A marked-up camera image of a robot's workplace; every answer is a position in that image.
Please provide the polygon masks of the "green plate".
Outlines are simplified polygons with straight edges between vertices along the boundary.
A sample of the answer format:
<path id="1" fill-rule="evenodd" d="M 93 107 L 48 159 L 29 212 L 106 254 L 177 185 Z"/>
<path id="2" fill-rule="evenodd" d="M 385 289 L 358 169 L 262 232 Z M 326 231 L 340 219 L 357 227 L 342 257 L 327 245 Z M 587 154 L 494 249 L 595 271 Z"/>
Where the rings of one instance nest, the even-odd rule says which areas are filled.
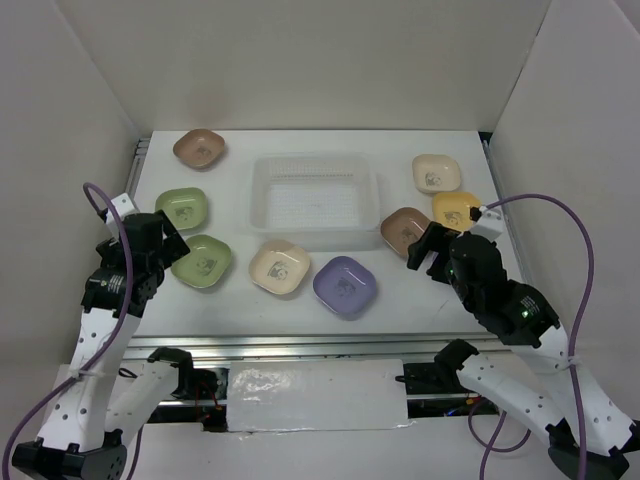
<path id="1" fill-rule="evenodd" d="M 196 187 L 167 190 L 157 197 L 155 210 L 162 210 L 177 230 L 193 230 L 208 218 L 208 199 Z"/>
<path id="2" fill-rule="evenodd" d="M 171 266 L 173 276 L 198 290 L 215 286 L 231 265 L 230 246 L 206 234 L 190 236 L 186 245 L 190 251 Z"/>

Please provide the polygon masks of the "brown plate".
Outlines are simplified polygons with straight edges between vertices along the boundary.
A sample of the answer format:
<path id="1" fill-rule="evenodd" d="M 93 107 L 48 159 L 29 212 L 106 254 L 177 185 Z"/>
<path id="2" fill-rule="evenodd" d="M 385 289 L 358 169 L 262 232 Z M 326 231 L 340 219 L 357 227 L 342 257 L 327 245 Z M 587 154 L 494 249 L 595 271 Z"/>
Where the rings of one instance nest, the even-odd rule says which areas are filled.
<path id="1" fill-rule="evenodd" d="M 190 130 L 173 146 L 174 156 L 195 170 L 209 168 L 225 150 L 224 138 L 208 129 Z"/>
<path id="2" fill-rule="evenodd" d="M 401 258 L 408 258 L 408 247 L 417 242 L 431 220 L 413 207 L 402 207 L 380 225 L 380 234 L 389 247 Z"/>

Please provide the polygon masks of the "yellow plate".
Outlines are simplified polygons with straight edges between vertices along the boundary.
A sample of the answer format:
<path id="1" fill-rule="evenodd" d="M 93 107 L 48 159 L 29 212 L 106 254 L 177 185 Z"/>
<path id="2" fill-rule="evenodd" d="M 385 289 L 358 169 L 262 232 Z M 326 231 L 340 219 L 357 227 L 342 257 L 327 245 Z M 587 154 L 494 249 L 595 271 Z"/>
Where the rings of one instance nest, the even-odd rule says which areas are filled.
<path id="1" fill-rule="evenodd" d="M 434 219 L 441 225 L 464 232 L 473 226 L 470 217 L 472 207 L 480 207 L 481 201 L 469 192 L 440 192 L 432 198 Z"/>

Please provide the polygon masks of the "cream plate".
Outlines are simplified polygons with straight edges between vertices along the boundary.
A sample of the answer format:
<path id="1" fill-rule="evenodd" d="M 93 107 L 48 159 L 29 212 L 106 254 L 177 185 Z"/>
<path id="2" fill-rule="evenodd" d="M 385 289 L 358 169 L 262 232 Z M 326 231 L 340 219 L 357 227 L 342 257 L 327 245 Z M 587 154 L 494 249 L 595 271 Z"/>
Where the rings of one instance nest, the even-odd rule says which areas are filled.
<path id="1" fill-rule="evenodd" d="M 422 154 L 412 161 L 413 180 L 422 193 L 451 192 L 462 183 L 458 163 L 448 155 Z"/>

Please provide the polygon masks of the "purple plate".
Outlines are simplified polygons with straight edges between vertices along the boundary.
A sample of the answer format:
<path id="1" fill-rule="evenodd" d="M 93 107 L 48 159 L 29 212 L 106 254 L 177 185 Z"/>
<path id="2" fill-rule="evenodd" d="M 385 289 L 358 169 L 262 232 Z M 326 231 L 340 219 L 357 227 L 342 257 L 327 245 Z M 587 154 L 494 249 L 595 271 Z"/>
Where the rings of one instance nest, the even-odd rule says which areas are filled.
<path id="1" fill-rule="evenodd" d="M 314 276 L 312 287 L 322 304 L 347 320 L 363 314 L 378 295 L 373 273 L 349 256 L 329 260 Z"/>

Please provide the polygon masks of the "beige plate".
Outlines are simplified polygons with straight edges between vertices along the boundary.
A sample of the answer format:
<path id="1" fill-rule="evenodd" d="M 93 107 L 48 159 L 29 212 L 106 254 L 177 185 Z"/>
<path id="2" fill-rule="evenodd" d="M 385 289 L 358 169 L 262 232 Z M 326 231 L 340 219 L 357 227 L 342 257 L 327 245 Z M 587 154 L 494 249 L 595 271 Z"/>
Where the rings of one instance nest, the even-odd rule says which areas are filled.
<path id="1" fill-rule="evenodd" d="M 295 297 L 311 268 L 306 250 L 286 240 L 264 242 L 248 266 L 252 283 L 282 299 Z"/>

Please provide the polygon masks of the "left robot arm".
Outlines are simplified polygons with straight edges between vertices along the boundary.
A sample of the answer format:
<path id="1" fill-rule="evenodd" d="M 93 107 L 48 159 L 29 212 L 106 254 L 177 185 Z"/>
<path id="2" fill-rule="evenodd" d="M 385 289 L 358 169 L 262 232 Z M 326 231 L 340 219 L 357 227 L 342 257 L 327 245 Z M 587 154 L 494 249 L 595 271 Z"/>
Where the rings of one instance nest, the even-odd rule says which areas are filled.
<path id="1" fill-rule="evenodd" d="M 147 359 L 148 372 L 117 399 L 111 397 L 148 301 L 166 269 L 189 252 L 162 211 L 132 213 L 116 232 L 96 248 L 101 263 L 85 284 L 68 376 L 32 410 L 47 404 L 53 409 L 34 440 L 10 438 L 2 459 L 4 478 L 16 468 L 33 479 L 129 479 L 139 455 L 129 445 L 158 404 L 196 390 L 191 354 L 160 347 Z"/>

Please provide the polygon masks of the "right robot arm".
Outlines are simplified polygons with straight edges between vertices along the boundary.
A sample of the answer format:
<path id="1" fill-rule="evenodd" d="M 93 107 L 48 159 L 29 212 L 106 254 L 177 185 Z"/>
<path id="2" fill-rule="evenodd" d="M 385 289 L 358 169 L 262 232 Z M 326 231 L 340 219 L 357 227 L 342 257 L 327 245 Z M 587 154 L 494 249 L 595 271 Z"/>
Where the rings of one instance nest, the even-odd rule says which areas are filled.
<path id="1" fill-rule="evenodd" d="M 408 391 L 428 384 L 470 390 L 521 422 L 547 446 L 569 479 L 620 479 L 626 454 L 639 449 L 639 423 L 622 412 L 590 372 L 569 354 L 558 315 L 534 287 L 512 280 L 495 242 L 432 222 L 408 247 L 408 268 L 436 258 L 428 270 L 452 287 L 464 309 L 536 375 L 536 392 L 501 373 L 470 343 L 449 342 L 430 364 L 405 366 Z"/>

